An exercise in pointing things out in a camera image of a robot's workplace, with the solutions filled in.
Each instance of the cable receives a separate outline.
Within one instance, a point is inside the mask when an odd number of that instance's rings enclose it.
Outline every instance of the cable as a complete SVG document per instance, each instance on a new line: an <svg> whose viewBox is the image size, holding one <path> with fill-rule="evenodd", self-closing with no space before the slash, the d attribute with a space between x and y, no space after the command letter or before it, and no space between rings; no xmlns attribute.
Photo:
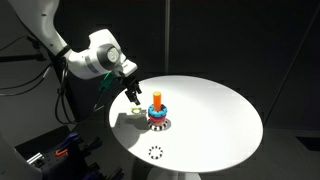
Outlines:
<svg viewBox="0 0 320 180"><path fill-rule="evenodd" d="M60 89L58 89L58 97L57 97L57 101L56 101L56 105L55 105L55 117L57 119L57 121L61 124L80 124L80 123L83 123L83 122L86 122L92 115L94 112L96 112L96 107L104 93L105 90L101 91L100 94L99 94L99 97L97 99L97 102L96 104L94 105L93 107L93 110L90 112L89 116L81 121L81 122L76 122L76 120L71 120L68 113L67 113L67 109L66 109L66 105L65 105L65 95L66 95L66 89L65 89L65 85L66 85L66 82L67 82L67 77L68 77L68 63L67 62L64 62L64 68L63 68L63 71L62 71L62 76L61 76L61 85L60 85ZM58 105L59 105L59 102L60 102L60 99L61 99L61 104L62 104L62 109L63 109L63 113L67 119L68 122L63 122L60 118L59 118L59 115L58 115Z"/></svg>
<svg viewBox="0 0 320 180"><path fill-rule="evenodd" d="M8 45L2 47L2 48L0 49L0 52L3 51L3 50L5 50L5 49L7 49L8 47L10 47L11 45L13 45L13 44L16 43L17 41L19 41L19 40L21 40L21 39L23 39L23 38L27 38L27 37L28 37L28 36L21 36L21 37L15 39L14 41L12 41L11 43L9 43Z"/></svg>
<svg viewBox="0 0 320 180"><path fill-rule="evenodd" d="M35 84L33 87L31 87L30 89L28 89L26 91L19 92L19 93L14 93L14 94L0 94L0 97L1 96L3 96L3 97L4 96L18 96L18 95L25 94L25 93L28 93L28 92L32 91L33 89L38 87L44 81L44 79L46 78L47 74L49 73L49 70L50 70L51 67L52 67L52 64L50 64L46 68L46 71L43 73L41 80L37 84Z"/></svg>
<svg viewBox="0 0 320 180"><path fill-rule="evenodd" d="M320 3L318 3L318 5L317 5L317 7L316 7L315 13L313 14L313 17L312 17L312 19L311 19L311 21L310 21L310 23L309 23L309 25L308 25L308 27L307 27L307 30L306 30L303 38L302 38L302 41L301 41L300 44L299 44L298 50L296 51L295 56L294 56L294 58L293 58L293 60L292 60L292 62L291 62L291 64L290 64L290 66L289 66L289 68L288 68L288 71L286 72L286 74L285 74L285 76L284 76L284 78L283 78L283 81L282 81L282 83L281 83L281 85L280 85L280 87L279 87L279 89L278 89L278 91L277 91L276 97L274 98L274 100L273 100L273 102L272 102L272 104L271 104L270 110L269 110L269 112L268 112L268 114L267 114L267 116L266 116L266 118L265 118L265 120L264 120L264 122L263 122L263 127L266 127L266 125L267 125L267 123L268 123L268 120L269 120L269 118L270 118L270 115L271 115L271 113L273 112L273 109L274 109L274 107L275 107L275 105L276 105L276 102L278 101L278 99L279 99L279 97L280 97L280 94L281 94L281 92L282 92L282 90L283 90L283 88L284 88L284 85L286 84L286 82L287 82L287 80L288 80L288 77L289 77L289 75L291 74L291 71L292 71L294 65L295 65L296 62L297 62L298 56L299 56L299 54L300 54L300 52L301 52L301 49L302 49L303 45L305 44L305 41L306 41L306 39L307 39L310 31L311 31L311 28L312 28L312 26L313 26L313 23L314 23L315 19L317 18L319 12L320 12Z"/></svg>
<svg viewBox="0 0 320 180"><path fill-rule="evenodd" d="M28 85L28 84L34 82L35 80L39 79L39 78L41 77L41 75L43 75L43 73L45 73L50 66L51 66L51 64L49 64L46 68L44 68L44 69L39 73L39 75L37 75L35 78L31 79L30 81L28 81L28 82L26 82L26 83L23 83L23 84L20 84L20 85L16 85L16 86L10 86L10 87L0 87L0 90L15 89L15 88L18 88L18 87L22 87L22 86Z"/></svg>

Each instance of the white tabletop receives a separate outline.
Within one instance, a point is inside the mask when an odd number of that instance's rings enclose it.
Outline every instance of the white tabletop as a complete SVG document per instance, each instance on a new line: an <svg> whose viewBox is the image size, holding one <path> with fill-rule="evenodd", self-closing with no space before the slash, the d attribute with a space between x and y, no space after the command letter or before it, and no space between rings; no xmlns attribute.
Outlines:
<svg viewBox="0 0 320 180"><path fill-rule="evenodd" d="M140 82L141 107L160 91L171 126L148 129L147 114L135 115L124 91L113 102L109 119L118 141L136 157L179 172L214 172L235 166L258 148L263 127L255 108L240 94L213 81L189 76L161 76ZM150 149L162 156L152 159ZM152 154L161 152L155 148Z"/></svg>

